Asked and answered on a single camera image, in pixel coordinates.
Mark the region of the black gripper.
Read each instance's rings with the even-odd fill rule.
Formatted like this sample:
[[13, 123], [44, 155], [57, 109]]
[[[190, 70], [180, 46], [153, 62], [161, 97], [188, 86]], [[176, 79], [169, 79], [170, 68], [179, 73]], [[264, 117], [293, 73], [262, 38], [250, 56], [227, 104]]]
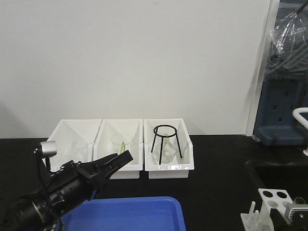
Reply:
[[48, 206], [52, 212], [69, 212], [95, 198], [106, 187], [107, 180], [132, 160], [130, 151], [126, 150], [91, 162], [64, 164], [51, 174], [44, 186]]

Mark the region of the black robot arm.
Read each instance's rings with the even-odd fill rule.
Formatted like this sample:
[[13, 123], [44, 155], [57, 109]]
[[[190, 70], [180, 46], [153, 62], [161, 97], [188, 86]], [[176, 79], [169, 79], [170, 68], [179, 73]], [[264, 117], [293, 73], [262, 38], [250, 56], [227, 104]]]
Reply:
[[2, 231], [41, 231], [63, 229], [61, 217], [103, 190], [110, 177], [131, 162], [126, 150], [90, 162], [68, 161], [52, 172], [38, 165], [42, 187], [20, 196], [0, 210]]

